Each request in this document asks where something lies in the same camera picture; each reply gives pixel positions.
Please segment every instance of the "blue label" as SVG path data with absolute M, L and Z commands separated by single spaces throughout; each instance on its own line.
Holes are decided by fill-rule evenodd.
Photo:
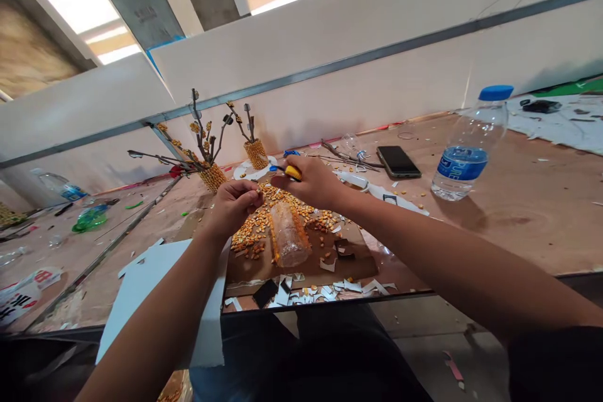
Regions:
M 66 185 L 65 190 L 61 193 L 61 196 L 69 201 L 77 201 L 80 198 L 84 198 L 88 193 L 83 191 L 76 185 Z
M 488 161 L 469 162 L 460 160 L 451 160 L 442 155 L 438 165 L 438 173 L 454 180 L 474 180 L 479 177 Z

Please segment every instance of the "table surface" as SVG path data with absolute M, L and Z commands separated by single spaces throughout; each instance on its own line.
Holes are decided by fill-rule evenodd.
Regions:
M 603 158 L 539 139 L 527 140 L 525 135 L 510 131 L 493 152 L 491 162 L 470 195 L 459 202 L 447 202 L 434 196 L 430 187 L 456 119 L 456 116 L 445 115 L 359 134 L 362 147 L 371 155 L 369 160 L 377 161 L 377 146 L 399 145 L 423 173 L 420 179 L 400 181 L 396 188 L 392 187 L 394 180 L 383 170 L 360 175 L 392 192 L 406 191 L 401 196 L 423 204 L 430 216 L 471 231 L 555 276 L 603 271 L 603 253 L 598 240 L 603 208 L 592 203 L 603 201 Z M 400 132 L 410 132 L 412 138 L 401 139 Z M 324 148 L 306 146 L 299 150 L 310 156 L 331 155 Z M 339 170 L 349 167 L 344 168 L 340 163 L 331 165 L 338 166 Z M 232 170 L 225 174 L 230 177 Z M 117 272 L 130 262 L 132 252 L 144 252 L 161 237 L 173 241 L 185 221 L 180 214 L 208 207 L 210 199 L 199 177 L 183 178 L 74 294 L 29 332 L 54 331 L 65 323 L 78 327 L 104 325 L 121 284 Z M 390 294 L 429 290 L 368 232 L 362 230 L 362 235 L 379 268 L 375 279 L 397 287 L 397 290 L 388 289 Z M 371 280 L 361 282 L 365 285 Z M 380 299 L 379 295 L 371 295 L 373 300 Z M 357 297 L 363 295 L 340 293 L 342 299 Z M 239 302 L 245 310 L 257 309 L 250 296 L 239 297 Z M 224 312 L 233 310 L 234 305 L 224 308 Z
M 64 214 L 55 217 L 59 209 L 48 209 L 35 219 L 33 226 L 37 229 L 25 237 L 13 239 L 0 244 L 0 254 L 9 253 L 21 246 L 27 247 L 26 254 L 12 263 L 0 268 L 0 287 L 6 287 L 29 276 L 31 273 L 44 267 L 62 269 L 60 281 L 44 289 L 42 299 L 28 313 L 19 317 L 7 326 L 4 332 L 20 333 L 36 320 L 63 291 L 72 285 L 76 279 L 119 237 L 128 227 L 130 222 L 144 210 L 149 202 L 162 193 L 172 179 L 161 179 L 138 187 L 96 195 L 96 198 L 112 200 L 119 198 L 119 202 L 107 212 L 107 222 L 93 231 L 76 234 L 71 231 L 77 217 L 86 206 L 81 207 L 78 202 Z M 143 204 L 134 209 L 125 209 L 125 206 Z M 49 241 L 52 236 L 62 237 L 59 247 L 51 248 Z

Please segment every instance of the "blue bottle cap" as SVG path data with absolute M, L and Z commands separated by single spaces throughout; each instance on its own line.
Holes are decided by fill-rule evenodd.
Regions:
M 513 87 L 511 85 L 494 85 L 482 89 L 479 94 L 480 101 L 504 101 L 511 97 Z

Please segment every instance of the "smartphone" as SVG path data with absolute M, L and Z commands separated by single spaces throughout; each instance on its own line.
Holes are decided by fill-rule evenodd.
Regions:
M 399 146 L 378 146 L 377 155 L 390 177 L 420 178 L 421 171 Z

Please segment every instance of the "decorative tree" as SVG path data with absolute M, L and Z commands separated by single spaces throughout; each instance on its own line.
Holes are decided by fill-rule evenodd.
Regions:
M 241 134 L 245 137 L 246 141 L 243 147 L 245 147 L 245 151 L 247 152 L 247 156 L 249 157 L 253 168 L 255 168 L 256 170 L 261 170 L 262 168 L 265 168 L 266 165 L 268 165 L 268 156 L 266 155 L 266 151 L 264 150 L 264 145 L 262 144 L 262 141 L 259 138 L 255 138 L 253 135 L 253 131 L 255 130 L 255 122 L 254 116 L 251 116 L 250 113 L 251 107 L 249 106 L 249 104 L 245 104 L 243 107 L 243 109 L 247 112 L 247 120 L 249 121 L 247 123 L 247 128 L 249 130 L 250 136 L 247 136 L 245 130 L 243 130 L 243 120 L 239 115 L 237 115 L 237 112 L 234 110 L 234 104 L 232 102 L 226 102 L 226 106 L 234 114 L 235 120 L 237 121 L 239 129 L 241 130 Z
M 210 135 L 212 131 L 212 122 L 209 121 L 205 125 L 205 129 L 201 123 L 201 112 L 197 110 L 197 99 L 199 98 L 199 93 L 194 88 L 192 89 L 192 114 L 195 117 L 196 121 L 190 123 L 190 129 L 195 133 L 195 137 L 197 139 L 197 146 L 199 147 L 199 151 L 203 157 L 203 160 L 199 160 L 197 155 L 191 151 L 190 149 L 183 149 L 182 143 L 179 140 L 174 140 L 168 138 L 170 142 L 176 146 L 180 151 L 182 151 L 185 155 L 187 155 L 190 160 L 183 161 L 179 159 L 169 158 L 165 156 L 155 155 L 152 157 L 156 157 L 159 159 L 161 163 L 170 164 L 170 160 L 177 161 L 183 164 L 188 164 L 193 166 L 199 173 L 199 176 L 212 192 L 216 193 L 218 188 L 227 181 L 226 176 L 222 173 L 222 170 L 215 164 L 215 159 L 218 157 L 218 153 L 222 149 L 222 138 L 224 137 L 224 129 L 226 126 L 230 126 L 234 120 L 232 115 L 235 113 L 230 113 L 225 115 L 222 118 L 222 129 L 220 130 L 220 139 L 218 140 L 218 148 L 215 148 L 215 136 Z M 157 125 L 157 128 L 165 133 L 167 127 L 164 124 Z M 149 154 L 144 154 L 139 151 L 128 151 L 130 157 L 140 158 L 142 156 L 150 156 Z

